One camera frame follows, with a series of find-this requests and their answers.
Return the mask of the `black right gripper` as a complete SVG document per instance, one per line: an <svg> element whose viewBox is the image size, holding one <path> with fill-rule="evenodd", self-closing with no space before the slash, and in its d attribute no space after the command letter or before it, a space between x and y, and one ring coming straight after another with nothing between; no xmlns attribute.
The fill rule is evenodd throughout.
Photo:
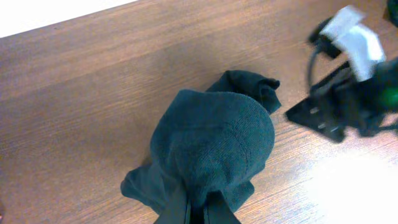
<svg viewBox="0 0 398 224"><path fill-rule="evenodd" d="M397 131L397 123L383 126L388 113L397 113L397 59L376 65L372 78L355 79L348 62L311 87L309 95L285 112L295 124L333 142L343 142L352 127L362 137Z"/></svg>

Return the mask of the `black t-shirt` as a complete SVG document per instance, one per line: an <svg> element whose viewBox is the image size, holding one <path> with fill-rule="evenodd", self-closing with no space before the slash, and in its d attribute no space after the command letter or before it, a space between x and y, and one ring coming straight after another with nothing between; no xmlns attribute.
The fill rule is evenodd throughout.
<svg viewBox="0 0 398 224"><path fill-rule="evenodd" d="M278 80L229 70L206 91L178 92L150 141L150 163L127 173L121 193L158 223L237 223L275 143Z"/></svg>

